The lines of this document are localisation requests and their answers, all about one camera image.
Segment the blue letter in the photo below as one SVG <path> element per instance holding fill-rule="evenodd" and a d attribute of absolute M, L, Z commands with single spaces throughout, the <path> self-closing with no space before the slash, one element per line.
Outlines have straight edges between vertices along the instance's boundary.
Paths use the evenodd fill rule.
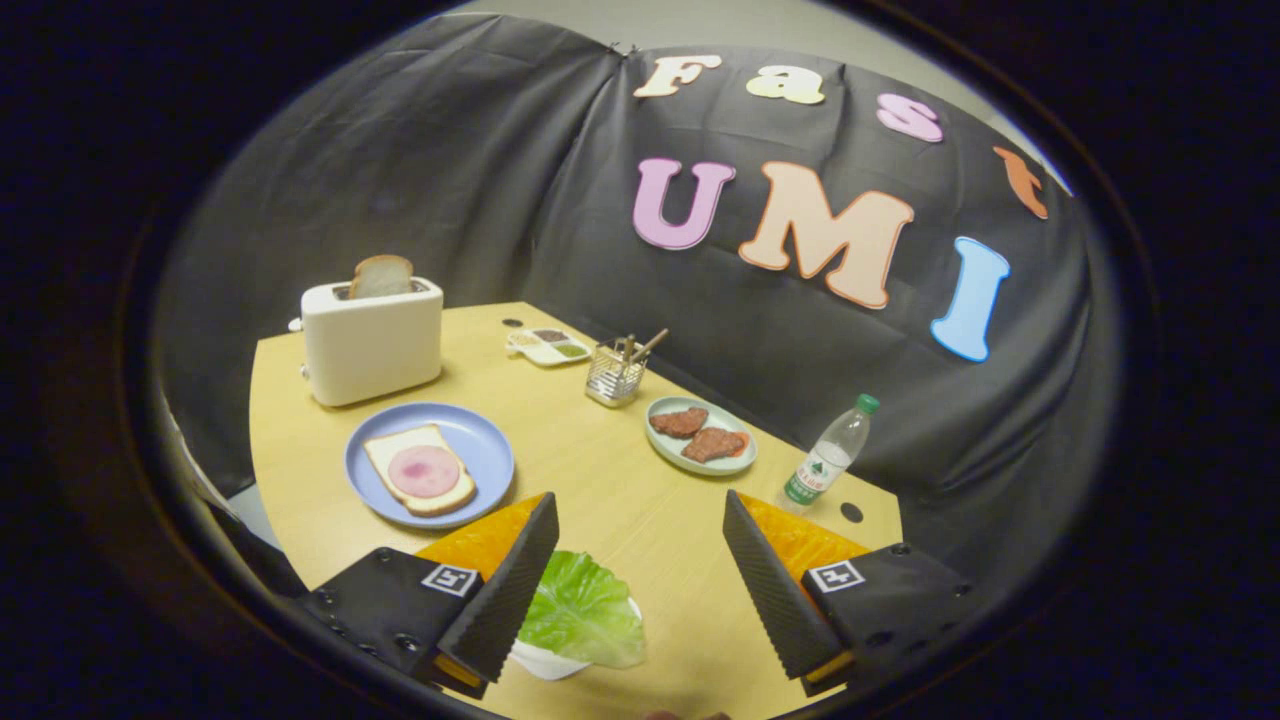
<path fill-rule="evenodd" d="M 982 363 L 987 350 L 987 323 L 996 307 L 1000 281 L 1009 277 L 1009 260 L 969 237 L 956 238 L 960 252 L 960 281 L 956 282 L 951 309 L 933 320 L 933 337 L 956 355 Z"/>

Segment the bread slice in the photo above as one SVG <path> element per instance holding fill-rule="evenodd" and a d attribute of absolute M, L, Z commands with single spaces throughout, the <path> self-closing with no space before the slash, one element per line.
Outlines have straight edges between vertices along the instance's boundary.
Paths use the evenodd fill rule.
<path fill-rule="evenodd" d="M 399 255 L 374 255 L 356 265 L 351 299 L 383 297 L 413 291 L 413 263 Z"/>
<path fill-rule="evenodd" d="M 396 483 L 390 479 L 392 459 L 399 451 L 419 445 L 434 445 L 453 455 L 458 460 L 458 484 L 436 497 L 415 497 L 396 487 Z M 378 470 L 378 477 L 383 479 L 387 492 L 392 493 L 392 497 L 399 501 L 408 510 L 410 515 L 417 518 L 444 515 L 471 502 L 471 498 L 476 495 L 475 479 L 467 473 L 462 459 L 445 442 L 444 436 L 440 434 L 440 427 L 435 423 L 367 439 L 365 441 L 365 454 L 369 456 L 369 461 L 374 464 L 374 469 Z"/>

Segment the bottle label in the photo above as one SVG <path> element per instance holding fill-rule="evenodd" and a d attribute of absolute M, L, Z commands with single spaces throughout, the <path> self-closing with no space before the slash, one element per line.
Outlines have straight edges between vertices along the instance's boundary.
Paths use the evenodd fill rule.
<path fill-rule="evenodd" d="M 836 482 L 836 478 L 845 469 L 823 460 L 817 451 L 809 451 L 809 456 L 796 468 L 787 480 L 787 497 L 800 505 L 812 505 L 819 495 Z"/>

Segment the green bottle cap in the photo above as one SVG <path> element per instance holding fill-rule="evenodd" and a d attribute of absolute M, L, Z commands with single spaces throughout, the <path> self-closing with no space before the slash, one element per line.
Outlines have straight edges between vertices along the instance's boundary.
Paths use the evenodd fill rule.
<path fill-rule="evenodd" d="M 874 415 L 876 411 L 879 410 L 879 400 L 876 400 L 864 392 L 858 396 L 858 409 L 868 415 Z"/>

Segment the letter m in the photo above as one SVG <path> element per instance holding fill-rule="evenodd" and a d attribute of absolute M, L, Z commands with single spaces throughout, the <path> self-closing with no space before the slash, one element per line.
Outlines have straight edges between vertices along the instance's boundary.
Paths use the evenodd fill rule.
<path fill-rule="evenodd" d="M 783 270 L 791 258 L 783 251 L 791 233 L 800 275 L 812 278 L 845 250 L 845 259 L 826 281 L 836 295 L 859 305 L 881 309 L 888 304 L 884 278 L 902 225 L 915 211 L 910 205 L 878 191 L 859 195 L 838 217 L 831 213 L 818 174 L 791 163 L 765 163 L 769 199 L 755 238 L 737 254 L 748 263 Z"/>

